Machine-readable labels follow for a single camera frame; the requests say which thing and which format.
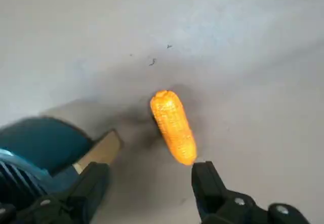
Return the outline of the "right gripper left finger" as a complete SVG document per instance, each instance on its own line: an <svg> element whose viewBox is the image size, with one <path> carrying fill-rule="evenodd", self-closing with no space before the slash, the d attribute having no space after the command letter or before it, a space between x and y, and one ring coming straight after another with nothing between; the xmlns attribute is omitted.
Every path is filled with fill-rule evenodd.
<svg viewBox="0 0 324 224"><path fill-rule="evenodd" d="M46 192L1 166L1 223L90 223L109 186L109 166L91 162L67 189Z"/></svg>

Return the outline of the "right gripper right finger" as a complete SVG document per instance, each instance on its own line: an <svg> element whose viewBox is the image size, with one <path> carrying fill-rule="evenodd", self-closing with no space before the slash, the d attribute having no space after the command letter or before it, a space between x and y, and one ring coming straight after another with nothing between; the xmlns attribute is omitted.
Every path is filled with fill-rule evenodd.
<svg viewBox="0 0 324 224"><path fill-rule="evenodd" d="M211 161L193 164L191 185L201 223L309 223L291 205L273 203L265 210L249 195L227 189Z"/></svg>

